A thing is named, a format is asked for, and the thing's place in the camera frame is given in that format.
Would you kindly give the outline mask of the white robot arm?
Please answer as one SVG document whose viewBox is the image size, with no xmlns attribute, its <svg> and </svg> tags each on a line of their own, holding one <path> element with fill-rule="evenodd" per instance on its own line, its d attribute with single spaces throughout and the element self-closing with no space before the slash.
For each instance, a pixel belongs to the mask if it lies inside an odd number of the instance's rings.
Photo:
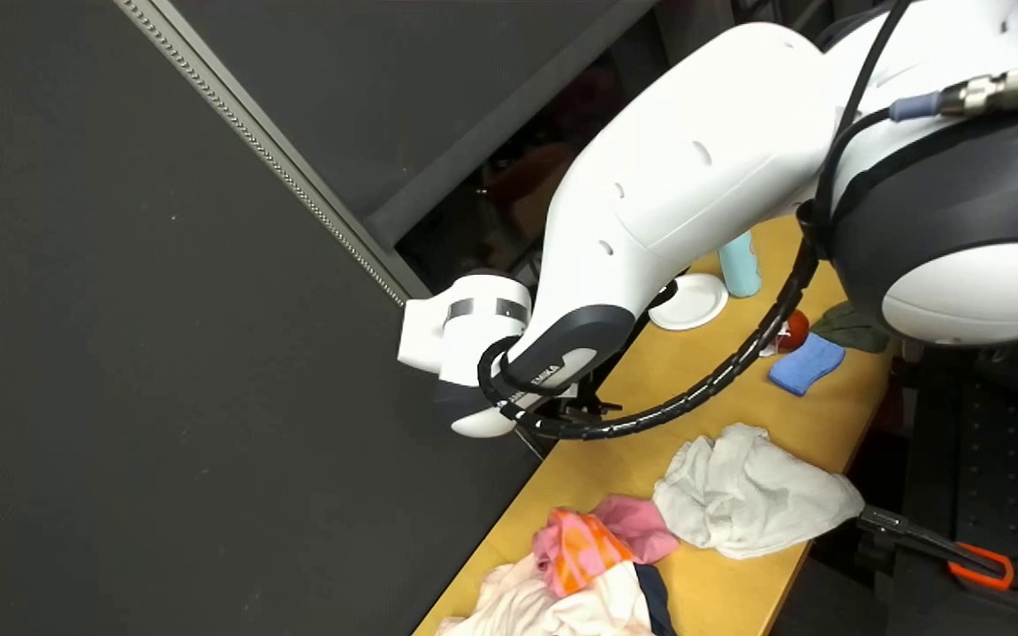
<svg viewBox="0 0 1018 636">
<path fill-rule="evenodd" d="M 751 339 L 613 416 L 586 374 L 687 266 L 778 213 L 801 248 Z M 464 274 L 407 304 L 396 360 L 443 380 L 464 437 L 636 436 L 732 384 L 818 266 L 902 339 L 1018 344 L 1018 0 L 894 0 L 832 45 L 775 21 L 713 36 L 574 160 L 539 280 Z"/>
</svg>

